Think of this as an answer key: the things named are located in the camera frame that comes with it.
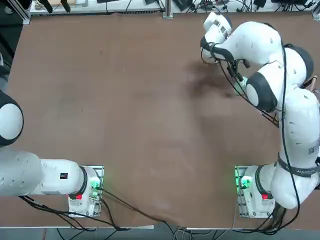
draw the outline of table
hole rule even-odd
[[[310,13],[229,16],[234,28],[248,20],[272,24],[284,43],[309,51],[319,69],[319,24]],[[237,198],[234,166],[276,161],[279,133],[234,95],[218,66],[202,63],[205,18],[34,17],[23,27],[8,85],[25,116],[14,147],[40,158],[104,165],[105,188],[170,223],[230,228]],[[68,207],[66,196],[36,199]],[[319,229],[319,199],[320,192],[312,193],[292,228]],[[121,226],[154,223],[106,200]],[[1,197],[0,206],[0,226],[65,224],[17,197]],[[108,219],[105,211],[101,218]],[[237,216],[234,227],[259,222]]]

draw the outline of black cable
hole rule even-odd
[[[66,240],[66,239],[62,236],[62,234],[61,234],[61,232],[59,231],[59,229],[57,228],[56,230],[58,231],[58,234],[59,234],[59,236],[61,237],[61,239],[62,239],[62,240]],[[80,234],[82,234],[82,233],[85,232],[85,231],[86,231],[86,230],[82,230],[82,231],[78,232],[76,235],[74,235],[73,237],[71,237],[69,240],[72,240],[72,239],[76,238],[77,236],[79,236]]]
[[[138,208],[130,205],[129,203],[125,202],[124,200],[122,200],[121,198],[119,198],[119,197],[117,197],[116,195],[112,194],[111,192],[103,189],[102,187],[98,187],[98,188],[96,188],[96,189],[102,190],[103,192],[105,192],[106,194],[110,195],[110,196],[113,197],[114,199],[118,200],[118,201],[121,202],[122,204],[124,204],[124,205],[126,205],[127,207],[129,207],[130,209],[134,210],[135,212],[137,212],[137,213],[139,213],[139,214],[141,214],[141,215],[143,215],[143,216],[145,216],[145,217],[147,217],[147,218],[149,218],[149,219],[151,219],[151,220],[154,220],[154,221],[156,221],[156,222],[164,223],[164,224],[170,229],[170,231],[172,232],[172,234],[173,234],[173,235],[175,234],[174,231],[172,230],[172,228],[170,227],[170,225],[169,225],[165,220],[162,220],[162,219],[156,218],[156,217],[154,217],[154,216],[151,216],[151,215],[149,215],[149,214],[147,214],[147,213],[144,213],[144,212],[141,211],[140,209],[138,209]]]
[[[109,238],[111,238],[112,237],[112,235],[113,234],[115,234],[117,232],[117,230],[115,230],[113,233],[111,233],[109,236],[107,236],[106,238],[104,238],[103,240],[107,240],[107,239],[109,239]]]
[[[219,8],[217,8],[216,6],[212,6],[212,8],[217,9],[219,13],[221,13],[221,11],[219,10]]]
[[[159,5],[159,8],[160,8],[160,12],[161,13],[163,13],[164,12],[164,10],[162,9],[162,7],[161,7],[161,5],[160,5],[160,2],[159,2],[159,0],[155,0],[156,1],[156,3]]]
[[[126,6],[125,11],[124,11],[125,13],[127,12],[128,8],[129,8],[129,6],[130,6],[131,1],[132,1],[132,0],[130,0],[129,3],[128,3],[128,5]]]
[[[280,6],[275,10],[275,12],[277,12],[279,10],[279,8],[281,8],[282,4],[280,4]]]
[[[214,234],[213,234],[213,236],[212,236],[212,240],[215,239],[215,236],[216,236],[216,234],[217,234],[217,231],[218,231],[218,230],[215,230],[215,232],[214,232]]]
[[[191,233],[190,230],[186,229],[185,227],[182,228],[180,226],[178,226],[177,229],[175,230],[175,232],[173,233],[174,239],[177,239],[176,234],[178,235],[178,233],[177,233],[178,231],[182,231],[182,238],[184,237],[184,232],[186,232],[187,234],[190,235],[191,240],[195,240],[194,236],[193,236],[194,234]]]
[[[61,238],[62,240],[66,240],[66,239],[62,236],[62,234],[60,233],[59,229],[57,228],[56,230],[58,231],[58,234],[59,234],[60,238]]]
[[[44,204],[38,204],[34,200],[33,201],[27,200],[27,199],[24,198],[24,196],[19,196],[19,198],[21,198],[22,200],[27,202],[31,207],[33,207],[35,209],[38,209],[38,210],[44,211],[44,212],[48,212],[48,213],[53,213],[53,214],[56,214],[56,215],[63,215],[65,217],[67,217],[67,218],[71,218],[72,220],[74,220],[78,224],[79,224],[79,222],[76,219],[74,219],[73,217],[69,216],[69,215],[77,215],[77,216],[85,217],[85,218],[92,219],[92,220],[100,222],[100,223],[108,224],[108,225],[113,227],[112,223],[107,222],[105,220],[101,220],[101,219],[94,218],[94,217],[91,217],[91,216],[87,216],[87,215],[84,215],[84,214],[81,214],[81,213],[77,213],[77,212],[56,210],[56,209],[50,208],[50,207],[48,207],[48,206],[46,206]]]
[[[216,237],[216,239],[220,238],[222,236],[222,234],[225,234],[227,230],[223,231],[219,236]]]
[[[77,236],[79,236],[79,235],[82,234],[83,232],[85,232],[85,230],[82,230],[81,232],[78,232],[76,235],[74,235],[73,237],[71,237],[69,240],[72,240],[72,239],[76,238]]]
[[[114,218],[112,217],[112,214],[111,214],[111,210],[110,210],[110,207],[109,205],[107,204],[107,202],[104,200],[104,199],[100,199],[100,201],[103,203],[103,205],[106,207],[106,209],[108,210],[109,212],[109,218],[111,220],[111,223],[113,224],[113,227],[117,230],[117,231],[121,231],[121,228],[119,226],[117,226],[115,224],[115,221],[114,221]]]
[[[247,11],[251,12],[251,11],[250,11],[250,8],[249,8],[248,5],[246,4],[246,0],[243,0],[243,1],[234,0],[234,1],[243,4],[243,5],[246,7]]]
[[[189,10],[193,7],[193,8],[195,8],[195,2],[196,2],[196,0],[194,0],[193,1],[193,3],[192,4],[190,4],[190,6],[189,6],[189,8],[188,8],[188,10],[185,12],[185,13],[188,13],[189,12]]]
[[[43,7],[42,7],[43,4],[40,3],[38,0],[33,0],[33,1],[34,1],[36,4],[38,4],[38,6],[39,6],[42,10],[48,11],[46,8],[43,8]],[[57,8],[60,6],[60,4],[61,4],[61,1],[60,1],[59,4],[55,7],[55,9],[52,10],[52,12],[54,12],[55,10],[57,10]]]
[[[284,224],[282,227],[280,227],[279,230],[285,228],[286,226],[291,224],[294,220],[296,220],[298,215],[299,215],[299,213],[300,213],[299,194],[298,194],[298,190],[297,190],[294,174],[293,174],[293,171],[292,171],[292,167],[291,167],[291,163],[290,163],[290,160],[289,160],[289,155],[288,155],[288,151],[287,151],[287,147],[286,147],[286,138],[285,138],[285,100],[286,100],[286,87],[287,87],[287,56],[286,56],[285,46],[282,47],[282,51],[283,51],[283,65],[284,65],[283,68],[284,68],[284,71],[283,71],[283,97],[282,97],[282,111],[281,111],[281,135],[282,135],[284,155],[286,157],[289,173],[290,173],[291,180],[292,180],[292,185],[293,185],[295,196],[296,196],[297,210],[296,210],[295,216],[290,221],[288,221],[286,224]]]
[[[222,4],[223,4],[223,6],[224,6],[224,9],[227,11],[227,13],[229,12],[228,11],[228,7],[227,7],[227,5],[225,4],[225,2],[224,2],[224,0],[221,0],[221,2],[222,2]]]
[[[205,48],[203,47],[202,50],[201,50],[201,60],[202,60],[203,63],[210,65],[210,63],[206,62],[206,61],[204,60],[204,58],[203,58],[203,51],[204,51],[204,49],[205,49]],[[242,92],[244,93],[244,95],[246,96],[246,98],[236,89],[236,87],[232,84],[232,82],[231,82],[230,79],[228,78],[228,76],[227,76],[224,68],[222,67],[222,64],[221,64],[221,61],[220,61],[220,60],[219,60],[218,63],[219,63],[219,65],[220,65],[220,68],[221,68],[221,70],[222,70],[225,78],[227,79],[227,81],[229,82],[229,84],[232,86],[232,88],[234,89],[234,91],[235,91],[242,99],[244,99],[248,104],[250,104],[251,106],[253,106],[253,107],[254,107],[255,109],[257,109],[259,112],[263,113],[263,114],[261,114],[261,115],[262,115],[264,118],[266,118],[267,120],[269,120],[269,122],[271,122],[274,126],[276,126],[276,127],[278,128],[279,126],[277,125],[276,122],[274,122],[274,118],[273,118],[272,116],[270,116],[266,111],[260,110],[259,108],[257,108],[255,105],[253,105],[253,104],[248,100],[248,96],[247,96],[246,92],[242,89],[242,87],[241,87],[240,85],[239,85],[239,86],[240,86]]]
[[[290,160],[289,160],[289,155],[288,155],[288,151],[287,151],[287,148],[286,148],[286,139],[285,139],[285,123],[284,123],[284,119],[285,119],[285,99],[286,99],[286,88],[287,88],[287,56],[286,56],[286,50],[285,50],[285,47],[287,45],[283,46],[282,47],[282,52],[283,52],[283,68],[284,68],[284,71],[283,71],[283,96],[282,96],[282,106],[281,106],[281,136],[282,136],[282,141],[283,141],[283,150],[284,150],[284,154],[285,154],[285,157],[287,159],[287,165],[288,165],[288,169],[289,169],[289,173],[290,173],[290,176],[291,176],[291,180],[292,180],[292,184],[293,184],[293,188],[294,188],[294,192],[295,192],[295,195],[296,195],[296,200],[297,200],[297,211],[296,211],[296,214],[295,216],[289,221],[287,222],[286,224],[282,225],[282,222],[283,222],[283,219],[284,219],[284,215],[286,214],[287,210],[284,209],[281,216],[280,216],[280,219],[276,222],[275,225],[271,224],[270,227],[268,227],[267,229],[259,229],[261,228],[266,222],[267,220],[271,217],[271,216],[275,216],[275,210],[272,212],[272,214],[270,214],[268,216],[268,218],[262,223],[261,226],[259,226],[257,229],[255,230],[247,230],[248,232],[242,232],[242,231],[236,231],[235,232],[240,232],[240,233],[252,233],[252,232],[259,232],[259,233],[263,233],[263,234],[266,234],[266,235],[274,235],[276,234],[279,230],[285,228],[286,226],[288,226],[289,224],[291,224],[295,219],[297,219],[299,213],[300,213],[300,199],[299,199],[299,195],[298,195],[298,190],[297,190],[297,186],[296,186],[296,182],[295,182],[295,179],[294,179],[294,175],[293,175],[293,171],[292,171],[292,167],[291,167],[291,164],[290,164]],[[203,59],[203,50],[204,48],[202,48],[202,51],[201,51],[201,59],[204,63],[206,63]],[[226,77],[226,79],[228,80],[228,82],[232,85],[232,87],[234,88],[234,90],[239,94],[239,92],[236,90],[236,88],[233,86],[233,84],[231,83],[231,81],[229,80],[222,64],[221,64],[221,61],[219,59],[216,59],[221,67],[221,70],[223,71],[223,74],[224,76]]]

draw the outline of equipment in background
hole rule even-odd
[[[304,6],[307,0],[271,0],[271,2],[274,4],[293,4]]]
[[[193,4],[192,0],[173,0],[173,2],[181,12]]]
[[[201,1],[199,6],[200,9],[204,9],[204,10],[212,10],[213,7],[214,7],[214,3],[209,0]]]
[[[248,21],[231,33],[231,21],[212,12],[203,27],[202,59],[227,62],[238,83],[235,90],[261,114],[276,112],[279,116],[281,144],[270,160],[273,163],[249,166],[243,177],[237,178],[248,217],[269,218],[276,203],[286,209],[299,208],[320,182],[316,164],[320,155],[319,102],[313,92],[303,88],[314,71],[311,56],[301,47],[283,46],[280,34],[266,23]],[[237,71],[243,60],[247,67],[255,63],[261,68],[249,78],[243,77]]]
[[[312,9],[312,17],[316,21],[320,21],[320,1]]]
[[[254,0],[253,4],[258,8],[263,8],[266,5],[267,0]]]
[[[48,11],[48,13],[51,14],[53,12],[53,8],[48,0],[39,0],[39,3],[45,7],[45,9]],[[70,13],[71,8],[70,8],[70,5],[68,4],[67,0],[61,0],[61,4],[64,7],[65,11],[67,13]]]

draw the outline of wire bundle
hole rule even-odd
[[[313,5],[315,5],[316,2],[314,0],[312,0],[311,2],[309,2],[307,5],[302,5],[304,8],[300,9],[298,8],[298,6],[296,4],[286,4],[286,3],[281,3],[279,5],[279,7],[275,10],[275,12],[277,12],[280,8],[282,8],[281,12],[292,12],[293,11],[293,7],[295,6],[295,8],[299,11],[302,12],[310,7],[312,7]]]

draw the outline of cable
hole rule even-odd
[[[38,6],[42,9],[42,10],[44,10],[44,11],[48,11],[46,8],[43,8],[42,6],[43,6],[43,4],[42,3],[40,3],[38,0],[33,0],[36,4],[38,4]],[[55,7],[55,9],[53,9],[52,10],[52,12],[54,12],[55,10],[57,10],[57,8],[60,6],[60,4],[61,4],[61,1],[59,2],[59,4]]]
[[[203,63],[210,65],[210,63],[206,62],[206,61],[204,60],[204,58],[203,58],[203,51],[204,51],[204,49],[205,49],[205,48],[203,47],[202,50],[201,50],[201,60],[203,61]],[[274,117],[270,116],[266,111],[260,110],[260,109],[257,108],[255,105],[253,105],[253,104],[248,100],[248,96],[247,96],[246,92],[244,91],[244,89],[242,89],[242,87],[239,85],[239,87],[241,88],[242,92],[243,92],[244,95],[246,96],[246,98],[245,98],[245,97],[236,89],[236,87],[232,84],[232,82],[231,82],[230,79],[228,78],[228,76],[227,76],[224,68],[222,67],[222,64],[221,64],[221,61],[220,61],[220,60],[218,61],[218,63],[219,63],[219,65],[220,65],[220,68],[221,68],[221,70],[222,70],[222,72],[223,72],[226,80],[227,80],[227,81],[229,82],[229,84],[232,86],[232,88],[234,89],[234,91],[235,91],[242,99],[244,99],[248,104],[250,104],[250,105],[253,106],[255,109],[257,109],[264,118],[266,118],[270,123],[272,123],[274,126],[276,126],[276,127],[278,128],[279,126],[278,126],[277,123],[274,121]]]
[[[128,3],[128,5],[126,6],[125,11],[124,11],[125,13],[127,12],[128,8],[129,8],[129,6],[130,6],[131,1],[132,1],[132,0],[130,0],[129,3]]]
[[[77,236],[79,236],[80,234],[82,234],[83,232],[85,232],[85,230],[82,230],[81,232],[78,232],[76,235],[74,235],[73,237],[71,237],[69,240],[72,240],[74,238],[76,238]]]
[[[223,6],[224,6],[224,9],[226,10],[226,12],[228,13],[229,11],[228,11],[228,7],[227,7],[227,5],[225,4],[225,2],[224,2],[224,0],[221,0],[221,2],[222,2],[222,4],[223,4]]]
[[[279,8],[281,8],[282,4],[279,5],[279,7],[275,10],[275,12],[277,12],[279,10]]]
[[[243,1],[234,0],[234,1],[236,1],[236,2],[238,2],[238,3],[243,4],[243,5],[246,7],[247,12],[251,12],[251,11],[250,11],[250,8],[249,8],[249,7],[248,7],[248,5],[245,3],[245,2],[246,2],[246,0],[243,0]]]
[[[191,230],[188,230],[186,227],[183,228],[183,227],[179,227],[175,232],[174,234],[178,235],[178,232],[182,232],[182,238],[184,238],[184,234],[188,234],[191,239],[193,239],[194,237],[193,236],[207,236],[207,235],[210,235],[212,232],[214,231],[214,229],[208,231],[208,232],[204,232],[204,233],[201,233],[201,232],[191,232]]]
[[[218,231],[218,230],[215,230],[215,233],[214,233],[213,236],[212,236],[212,240],[215,239],[215,236],[216,236],[216,234],[217,234],[217,231]]]
[[[103,205],[104,205],[104,206],[106,207],[106,209],[108,210],[108,212],[109,212],[109,218],[110,218],[111,223],[112,223],[113,227],[115,228],[115,230],[121,231],[121,228],[115,224],[114,218],[112,217],[111,210],[110,210],[110,207],[109,207],[109,205],[107,204],[107,202],[106,202],[104,199],[102,199],[102,198],[100,199],[100,201],[103,203]]]
[[[174,231],[172,230],[172,228],[170,227],[170,225],[169,225],[166,221],[164,221],[164,220],[162,220],[162,219],[159,219],[159,218],[156,218],[156,217],[154,217],[154,216],[151,216],[151,215],[149,215],[149,214],[144,213],[143,211],[141,211],[141,210],[139,210],[138,208],[130,205],[129,203],[125,202],[124,200],[122,200],[121,198],[119,198],[119,197],[117,197],[116,195],[112,194],[111,192],[103,189],[102,187],[98,187],[98,188],[96,188],[96,189],[102,190],[103,192],[105,192],[106,194],[110,195],[110,196],[113,197],[114,199],[118,200],[118,201],[121,202],[122,204],[124,204],[124,205],[126,205],[127,207],[129,207],[130,209],[134,210],[135,212],[137,212],[137,213],[139,213],[139,214],[141,214],[141,215],[143,215],[143,216],[145,216],[145,217],[147,217],[147,218],[149,218],[149,219],[151,219],[151,220],[154,220],[154,221],[156,221],[156,222],[164,223],[164,224],[167,225],[167,227],[170,229],[170,231],[172,232],[173,236],[175,235]]]
[[[226,234],[227,231],[228,231],[228,229],[227,229],[227,230],[224,230],[224,232],[221,233],[219,236],[217,236],[216,239],[214,239],[214,240],[218,240],[219,238],[221,238],[223,235]]]
[[[117,232],[117,230],[115,230],[113,233],[111,233],[109,236],[107,236],[107,237],[106,237],[105,239],[103,239],[103,240],[107,240],[107,239],[111,238],[112,235],[115,234],[116,232]]]
[[[283,149],[284,149],[284,154],[285,154],[285,157],[287,159],[287,164],[288,164],[288,168],[289,168],[289,172],[290,172],[290,176],[291,176],[291,179],[292,179],[292,184],[293,184],[293,188],[294,188],[294,192],[295,192],[295,195],[296,195],[296,199],[297,199],[297,211],[296,211],[296,214],[295,216],[289,221],[287,222],[286,224],[282,225],[282,222],[283,222],[283,219],[284,219],[284,216],[287,212],[287,210],[284,208],[282,214],[280,215],[280,218],[276,221],[275,223],[275,219],[273,219],[271,225],[265,229],[260,229],[266,222],[267,220],[271,217],[271,216],[274,216],[276,217],[276,214],[278,212],[278,208],[275,208],[272,212],[272,214],[270,214],[268,216],[268,218],[257,228],[257,229],[254,229],[254,230],[249,230],[249,229],[244,229],[244,231],[247,231],[247,232],[243,232],[243,231],[237,231],[235,230],[235,232],[240,232],[240,233],[253,233],[253,232],[259,232],[259,233],[263,233],[263,234],[266,234],[266,235],[274,235],[276,234],[279,230],[285,228],[286,226],[288,226],[289,224],[291,224],[299,215],[299,212],[300,212],[300,199],[299,199],[299,195],[298,195],[298,190],[297,190],[297,186],[296,186],[296,183],[295,183],[295,179],[294,179],[294,176],[293,176],[293,172],[292,172],[292,167],[290,165],[290,160],[289,160],[289,156],[288,156],[288,152],[287,152],[287,148],[286,148],[286,140],[285,140],[285,124],[284,124],[284,119],[285,119],[285,99],[286,99],[286,88],[287,88],[287,56],[286,56],[286,51],[285,51],[285,47],[287,45],[283,46],[282,47],[282,51],[283,51],[283,68],[284,68],[284,73],[283,73],[283,96],[282,96],[282,106],[281,106],[281,136],[282,136],[282,141],[283,141]],[[201,50],[201,59],[204,63],[207,63],[204,61],[203,59],[203,50],[204,48],[202,48]],[[221,60],[219,59],[216,59],[221,67],[221,70],[223,71],[223,74],[224,76],[226,77],[226,79],[228,80],[228,82],[232,85],[232,87],[234,88],[234,90],[239,94],[239,92],[237,91],[237,89],[235,88],[235,86],[231,83],[231,81],[229,80],[223,66],[222,66],[222,63],[221,63]],[[243,97],[241,94],[240,96],[246,100],[247,102],[249,102],[249,100],[245,97]]]
[[[216,6],[212,6],[213,9],[217,9],[219,13],[221,13],[221,11],[219,10],[219,8],[217,8]]]
[[[58,234],[59,234],[60,238],[61,238],[62,240],[66,240],[66,239],[61,235],[59,229],[57,228],[56,230],[58,231]]]
[[[297,210],[296,210],[295,216],[290,221],[288,221],[286,224],[284,224],[282,227],[280,227],[279,230],[285,228],[286,226],[291,224],[294,220],[296,220],[298,215],[299,215],[299,213],[300,213],[299,194],[298,194],[295,178],[294,178],[294,175],[293,175],[293,171],[292,171],[292,167],[291,167],[291,164],[290,164],[289,155],[288,155],[288,151],[287,151],[287,147],[286,147],[286,138],[285,138],[285,100],[286,100],[286,90],[287,90],[286,89],[287,88],[287,56],[286,56],[285,46],[282,47],[282,51],[283,51],[283,65],[284,65],[283,68],[284,68],[284,71],[283,71],[283,97],[282,97],[282,111],[281,111],[281,135],[282,135],[284,155],[286,157],[287,165],[288,165],[288,168],[289,168],[289,173],[290,173],[291,180],[292,180],[292,185],[293,185],[295,196],[296,196]]]
[[[36,201],[33,199],[32,201],[27,199],[26,197],[24,196],[19,196],[19,198],[21,198],[22,200],[24,200],[26,203],[28,203],[31,207],[35,208],[35,209],[38,209],[40,211],[43,211],[43,212],[48,212],[48,213],[53,213],[53,214],[56,214],[56,215],[60,215],[61,218],[63,218],[62,216],[64,217],[67,217],[67,218],[70,218],[72,220],[74,220],[80,227],[81,227],[81,230],[86,230],[87,232],[93,232],[92,230],[90,229],[87,229],[87,228],[84,228],[83,226],[80,225],[80,223],[74,219],[73,217],[69,216],[69,215],[77,215],[77,216],[82,216],[82,217],[85,217],[85,218],[88,218],[88,219],[92,219],[94,221],[97,221],[97,222],[100,222],[100,223],[104,223],[104,224],[108,224],[110,226],[113,227],[112,223],[110,222],[107,222],[105,220],[101,220],[101,219],[98,219],[98,218],[94,218],[94,217],[91,217],[91,216],[87,216],[87,215],[84,215],[84,214],[81,214],[81,213],[77,213],[77,212],[70,212],[70,211],[60,211],[60,210],[56,210],[56,209],[53,209],[53,208],[50,208],[44,204],[38,204],[36,203]]]
[[[61,237],[61,239],[62,239],[62,240],[66,240],[66,239],[62,236],[61,232],[59,231],[59,228],[57,228],[56,230],[58,231],[58,234],[59,234],[59,236]],[[77,236],[79,236],[80,234],[82,234],[82,233],[85,232],[85,231],[86,231],[86,230],[82,230],[82,231],[78,232],[76,235],[74,235],[73,237],[71,237],[69,240],[72,240],[72,239],[76,238]]]
[[[162,9],[162,7],[161,7],[161,5],[160,5],[159,0],[155,0],[155,1],[156,1],[156,3],[158,4],[158,6],[159,6],[159,8],[160,8],[160,13],[163,13],[164,10]]]
[[[193,1],[193,3],[192,3],[192,4],[190,4],[190,6],[189,6],[188,10],[187,10],[185,13],[188,13],[188,12],[189,12],[189,10],[190,10],[192,7],[195,7],[195,2],[196,2],[196,0],[194,0],[194,1]]]

